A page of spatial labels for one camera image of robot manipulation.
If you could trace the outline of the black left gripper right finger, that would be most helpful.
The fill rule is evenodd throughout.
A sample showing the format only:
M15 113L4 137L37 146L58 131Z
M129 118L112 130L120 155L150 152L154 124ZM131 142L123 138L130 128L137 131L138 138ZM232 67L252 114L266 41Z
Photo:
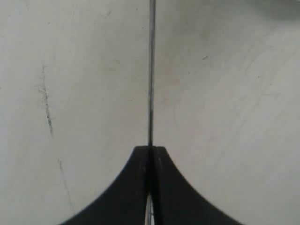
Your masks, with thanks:
M240 224L208 202L189 184L165 147L153 147L150 155L154 224Z

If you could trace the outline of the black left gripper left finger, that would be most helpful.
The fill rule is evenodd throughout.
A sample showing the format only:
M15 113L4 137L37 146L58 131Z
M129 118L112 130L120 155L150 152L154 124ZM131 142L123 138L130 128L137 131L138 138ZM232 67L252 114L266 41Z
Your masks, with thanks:
M113 183L90 205L64 225L143 225L148 196L150 149L134 147Z

